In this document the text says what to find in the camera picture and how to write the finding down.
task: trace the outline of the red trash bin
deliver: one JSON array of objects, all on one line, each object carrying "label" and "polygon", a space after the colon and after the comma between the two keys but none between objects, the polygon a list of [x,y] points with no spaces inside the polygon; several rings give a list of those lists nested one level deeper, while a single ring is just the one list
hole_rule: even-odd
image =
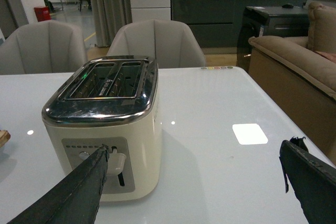
[{"label": "red trash bin", "polygon": [[48,6],[34,7],[34,11],[39,22],[51,19]]}]

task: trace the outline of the toaster lever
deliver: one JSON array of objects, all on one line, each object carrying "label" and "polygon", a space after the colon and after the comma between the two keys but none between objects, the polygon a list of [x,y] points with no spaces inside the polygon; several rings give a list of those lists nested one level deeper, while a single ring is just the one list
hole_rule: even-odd
[{"label": "toaster lever", "polygon": [[118,175],[122,173],[124,169],[126,155],[123,153],[118,153],[117,148],[112,149],[112,153],[110,153],[107,175]]}]

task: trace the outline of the toaster button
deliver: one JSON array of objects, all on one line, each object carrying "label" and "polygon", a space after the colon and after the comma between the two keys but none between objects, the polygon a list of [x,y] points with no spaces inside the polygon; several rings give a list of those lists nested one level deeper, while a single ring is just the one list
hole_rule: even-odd
[{"label": "toaster button", "polygon": [[80,157],[82,160],[86,160],[89,156],[90,156],[90,154],[87,153],[87,152],[81,152],[81,153],[79,153],[79,157]]}]

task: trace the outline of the sofa armrest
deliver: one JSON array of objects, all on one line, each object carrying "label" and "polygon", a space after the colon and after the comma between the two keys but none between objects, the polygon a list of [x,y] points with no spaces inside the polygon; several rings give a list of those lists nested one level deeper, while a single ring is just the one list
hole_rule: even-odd
[{"label": "sofa armrest", "polygon": [[335,63],[289,39],[277,36],[251,37],[249,43],[336,100]]},{"label": "sofa armrest", "polygon": [[290,40],[301,47],[308,48],[308,37],[285,37],[284,39]]}]

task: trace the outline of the gray floor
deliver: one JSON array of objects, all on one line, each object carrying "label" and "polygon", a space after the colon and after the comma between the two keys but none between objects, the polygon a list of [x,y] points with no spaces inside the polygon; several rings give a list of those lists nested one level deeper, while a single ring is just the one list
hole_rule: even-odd
[{"label": "gray floor", "polygon": [[[53,6],[56,9],[61,7],[60,4],[53,4]],[[83,30],[86,49],[94,47],[97,40],[92,10],[89,10],[87,5],[83,5],[81,11],[79,11],[76,4],[63,4],[63,7],[63,10],[58,9],[51,13],[51,18],[80,26]]]}]

